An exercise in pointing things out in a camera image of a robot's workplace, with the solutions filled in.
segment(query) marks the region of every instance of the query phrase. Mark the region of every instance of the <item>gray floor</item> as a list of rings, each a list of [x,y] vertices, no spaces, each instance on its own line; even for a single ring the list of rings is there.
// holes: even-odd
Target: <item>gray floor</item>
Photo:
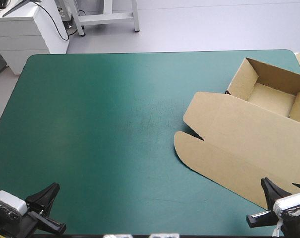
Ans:
[[[99,0],[78,0],[87,14]],[[68,53],[289,49],[300,51],[300,0],[138,0],[141,31],[132,23],[85,27]],[[130,0],[114,0],[116,12]],[[0,117],[18,76],[0,73]]]

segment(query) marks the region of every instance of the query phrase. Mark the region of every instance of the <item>drawer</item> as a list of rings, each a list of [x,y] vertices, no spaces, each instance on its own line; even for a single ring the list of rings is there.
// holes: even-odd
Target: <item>drawer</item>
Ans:
[[[40,34],[34,20],[0,21],[0,36],[36,36]]]
[[[0,51],[14,74],[21,74],[27,59],[32,55],[49,54],[48,50]]]
[[[46,49],[42,36],[0,36],[0,51]]]

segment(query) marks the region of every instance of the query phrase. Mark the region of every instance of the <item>black cable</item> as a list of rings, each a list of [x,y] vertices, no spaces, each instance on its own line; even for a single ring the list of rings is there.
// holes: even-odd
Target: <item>black cable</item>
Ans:
[[[51,20],[53,21],[53,23],[54,23],[54,25],[55,25],[55,27],[56,27],[56,30],[57,30],[58,34],[60,35],[60,37],[61,37],[64,41],[68,41],[68,40],[69,40],[69,35],[67,34],[67,39],[65,39],[65,38],[61,35],[59,29],[58,29],[57,26],[56,26],[56,23],[55,23],[54,19],[53,19],[52,16],[49,14],[49,12],[46,11],[46,9],[43,8],[41,5],[39,5],[37,2],[34,2],[34,1],[32,1],[32,0],[30,0],[30,1],[33,2],[33,3],[35,3],[35,4],[36,4],[37,6],[39,6],[41,9],[43,9],[43,10],[48,14],[48,16],[50,16],[50,18],[51,18]]]
[[[36,4],[37,6],[39,6],[41,9],[43,9],[43,10],[48,14],[48,16],[50,16],[51,20],[53,21],[53,23],[54,23],[54,25],[55,25],[55,27],[56,27],[56,30],[57,30],[58,34],[60,35],[60,37],[61,37],[64,41],[68,41],[68,40],[69,40],[69,36],[71,36],[71,35],[73,35],[73,34],[75,34],[75,33],[77,32],[77,30],[75,30],[75,31],[74,31],[73,33],[71,33],[71,34],[68,34],[68,33],[67,33],[67,39],[65,39],[65,38],[61,35],[59,29],[58,29],[57,26],[56,26],[56,23],[55,23],[54,19],[53,19],[52,16],[49,14],[49,12],[46,11],[46,9],[43,8],[41,5],[39,5],[37,2],[34,2],[34,1],[32,1],[32,0],[30,0],[30,1],[31,1],[32,3],[35,3],[35,4]]]

